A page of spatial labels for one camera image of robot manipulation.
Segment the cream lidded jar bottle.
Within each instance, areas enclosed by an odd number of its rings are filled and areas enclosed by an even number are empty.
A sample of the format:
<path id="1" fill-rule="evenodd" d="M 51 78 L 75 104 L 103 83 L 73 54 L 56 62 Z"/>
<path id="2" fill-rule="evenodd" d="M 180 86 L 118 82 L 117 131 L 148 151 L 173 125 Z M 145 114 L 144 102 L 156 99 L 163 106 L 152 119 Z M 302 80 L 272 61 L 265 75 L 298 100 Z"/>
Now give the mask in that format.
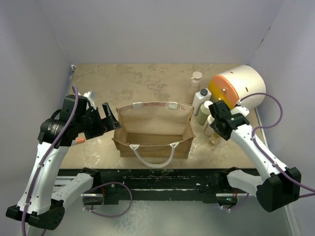
<path id="1" fill-rule="evenodd" d="M 206 136 L 211 136 L 214 132 L 213 128 L 211 127 L 211 123 L 214 121 L 214 118 L 212 117 L 212 115 L 208 115 L 204 126 L 203 126 L 203 133 Z"/>

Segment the small clear amber bottle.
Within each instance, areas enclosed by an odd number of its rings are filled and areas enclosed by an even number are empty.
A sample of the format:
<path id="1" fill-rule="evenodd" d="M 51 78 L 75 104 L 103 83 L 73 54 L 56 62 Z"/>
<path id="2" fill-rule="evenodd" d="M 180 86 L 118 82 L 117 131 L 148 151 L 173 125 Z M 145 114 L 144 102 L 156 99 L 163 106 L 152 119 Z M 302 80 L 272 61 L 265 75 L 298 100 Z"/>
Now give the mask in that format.
<path id="1" fill-rule="evenodd" d="M 211 145 L 217 145 L 221 141 L 221 136 L 214 132 L 211 137 L 209 138 L 209 142 Z"/>

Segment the pale green lotion bottle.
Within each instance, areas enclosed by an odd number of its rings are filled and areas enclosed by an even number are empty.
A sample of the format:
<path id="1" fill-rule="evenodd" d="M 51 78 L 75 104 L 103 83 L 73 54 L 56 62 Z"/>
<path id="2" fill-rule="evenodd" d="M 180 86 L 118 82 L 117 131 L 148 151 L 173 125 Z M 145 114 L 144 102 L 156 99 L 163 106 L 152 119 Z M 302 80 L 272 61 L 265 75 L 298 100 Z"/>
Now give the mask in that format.
<path id="1" fill-rule="evenodd" d="M 197 114 L 197 123 L 199 125 L 204 125 L 208 116 L 211 114 L 210 113 L 210 109 L 209 109 L 209 106 L 210 105 L 213 105 L 213 102 L 212 101 L 205 101 L 201 106 L 200 106 L 200 109 L 199 109 L 199 112 Z"/>

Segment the white rectangular bottle grey cap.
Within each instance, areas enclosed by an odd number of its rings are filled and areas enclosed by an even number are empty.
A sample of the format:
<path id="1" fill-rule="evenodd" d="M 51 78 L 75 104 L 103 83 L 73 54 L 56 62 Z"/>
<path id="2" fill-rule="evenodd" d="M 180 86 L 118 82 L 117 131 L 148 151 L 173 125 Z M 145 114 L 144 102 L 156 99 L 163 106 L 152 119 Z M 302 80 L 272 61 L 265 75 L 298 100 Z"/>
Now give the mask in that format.
<path id="1" fill-rule="evenodd" d="M 197 115 L 199 112 L 199 109 L 201 107 L 201 105 L 205 102 L 210 100 L 212 94 L 211 92 L 207 89 L 207 88 L 203 88 L 200 91 L 198 91 L 195 95 L 194 95 L 194 99 L 192 102 L 192 107 L 193 107 L 193 114 Z"/>

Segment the brown burlap canvas bag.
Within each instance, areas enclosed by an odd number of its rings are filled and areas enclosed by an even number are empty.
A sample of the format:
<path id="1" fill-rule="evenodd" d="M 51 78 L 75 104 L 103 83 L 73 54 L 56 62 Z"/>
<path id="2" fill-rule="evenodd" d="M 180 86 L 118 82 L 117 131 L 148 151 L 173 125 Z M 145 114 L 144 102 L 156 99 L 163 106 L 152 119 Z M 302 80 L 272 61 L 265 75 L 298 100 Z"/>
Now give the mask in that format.
<path id="1" fill-rule="evenodd" d="M 177 102 L 137 102 L 117 109 L 122 125 L 113 142 L 121 158 L 137 158 L 149 168 L 163 168 L 173 159 L 188 159 L 195 135 L 193 108 Z"/>

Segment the beige pump dispenser bottle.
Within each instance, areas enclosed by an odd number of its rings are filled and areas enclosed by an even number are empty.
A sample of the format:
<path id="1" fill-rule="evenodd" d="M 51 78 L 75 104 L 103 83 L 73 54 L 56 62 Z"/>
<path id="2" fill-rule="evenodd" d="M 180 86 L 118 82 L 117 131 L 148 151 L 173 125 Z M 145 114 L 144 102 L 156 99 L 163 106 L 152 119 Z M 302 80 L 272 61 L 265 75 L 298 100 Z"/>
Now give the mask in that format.
<path id="1" fill-rule="evenodd" d="M 193 99 L 195 94 L 200 91 L 200 80 L 202 78 L 202 73 L 199 71 L 195 71 L 192 74 L 192 77 L 190 79 L 190 86 L 188 88 L 187 91 L 187 95 L 186 95 L 186 102 L 188 104 L 192 104 L 193 103 Z"/>

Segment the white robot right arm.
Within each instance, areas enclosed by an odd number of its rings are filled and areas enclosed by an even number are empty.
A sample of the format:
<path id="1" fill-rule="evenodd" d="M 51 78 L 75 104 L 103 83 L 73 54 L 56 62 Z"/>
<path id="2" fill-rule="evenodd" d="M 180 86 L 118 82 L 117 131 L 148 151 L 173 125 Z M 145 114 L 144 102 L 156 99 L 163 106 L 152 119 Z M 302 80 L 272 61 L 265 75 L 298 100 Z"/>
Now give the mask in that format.
<path id="1" fill-rule="evenodd" d="M 250 122 L 235 107 L 231 110 L 224 101 L 209 105 L 214 132 L 236 143 L 254 164 L 259 175 L 252 176 L 238 168 L 230 168 L 219 180 L 223 192 L 234 188 L 255 196 L 267 212 L 273 212 L 299 199 L 301 173 L 280 161 L 257 137 Z"/>

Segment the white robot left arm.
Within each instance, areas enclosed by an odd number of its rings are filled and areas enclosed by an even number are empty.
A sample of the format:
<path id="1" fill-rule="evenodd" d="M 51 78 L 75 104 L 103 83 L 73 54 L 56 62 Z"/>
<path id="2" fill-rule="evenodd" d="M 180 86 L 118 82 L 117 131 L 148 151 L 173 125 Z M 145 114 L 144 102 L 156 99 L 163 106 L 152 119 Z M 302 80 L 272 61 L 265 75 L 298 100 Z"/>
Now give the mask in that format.
<path id="1" fill-rule="evenodd" d="M 101 188 L 100 172 L 83 168 L 75 179 L 53 192 L 60 165 L 72 142 L 83 133 L 86 139 L 120 129 L 108 103 L 102 107 L 105 118 L 89 101 L 66 102 L 40 127 L 36 160 L 30 180 L 20 201 L 7 208 L 6 216 L 43 230 L 54 230 L 61 223 L 65 210 L 82 193 L 95 193 Z"/>

